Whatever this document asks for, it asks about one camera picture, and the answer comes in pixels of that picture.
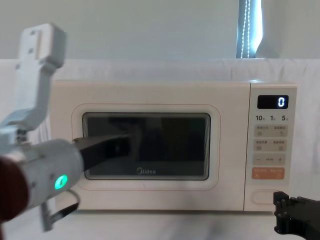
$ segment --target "digital display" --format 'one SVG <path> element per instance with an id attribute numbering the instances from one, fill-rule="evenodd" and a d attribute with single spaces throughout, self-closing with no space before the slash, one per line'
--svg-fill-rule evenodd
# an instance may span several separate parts
<path id="1" fill-rule="evenodd" d="M 288 95 L 259 95 L 258 109 L 287 109 L 289 103 Z"/>

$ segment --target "white table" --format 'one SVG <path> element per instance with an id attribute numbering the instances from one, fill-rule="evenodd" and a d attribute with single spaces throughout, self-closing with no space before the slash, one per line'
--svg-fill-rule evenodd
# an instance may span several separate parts
<path id="1" fill-rule="evenodd" d="M 295 176 L 292 194 L 320 199 L 319 182 L 319 176 Z M 7 240 L 302 240 L 275 233 L 275 225 L 272 212 L 79 211 L 43 233 L 33 209 L 4 231 Z"/>

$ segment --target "white backdrop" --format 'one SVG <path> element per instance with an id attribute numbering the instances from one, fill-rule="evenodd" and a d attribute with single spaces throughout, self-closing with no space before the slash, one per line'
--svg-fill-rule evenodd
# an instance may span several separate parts
<path id="1" fill-rule="evenodd" d="M 207 61 L 235 58 L 239 0 L 1 0 L 0 59 L 21 31 L 52 22 L 67 58 Z"/>
<path id="2" fill-rule="evenodd" d="M 258 58 L 320 59 L 320 1 L 262 0 Z"/>

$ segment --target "led light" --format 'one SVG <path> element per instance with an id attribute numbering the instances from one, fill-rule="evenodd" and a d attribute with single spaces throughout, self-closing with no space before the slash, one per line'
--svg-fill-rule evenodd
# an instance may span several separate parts
<path id="1" fill-rule="evenodd" d="M 67 175 L 61 175 L 60 177 L 58 177 L 55 180 L 54 188 L 56 190 L 59 190 L 59 189 L 63 188 L 67 184 L 67 182 L 68 182 Z"/>

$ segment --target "microwave oven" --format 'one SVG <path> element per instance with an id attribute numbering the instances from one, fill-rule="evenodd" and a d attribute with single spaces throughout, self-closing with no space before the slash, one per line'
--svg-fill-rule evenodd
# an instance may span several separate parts
<path id="1" fill-rule="evenodd" d="M 130 136 L 128 156 L 72 188 L 80 209 L 272 211 L 289 190 L 296 95 L 279 82 L 57 80 L 51 135 Z"/>

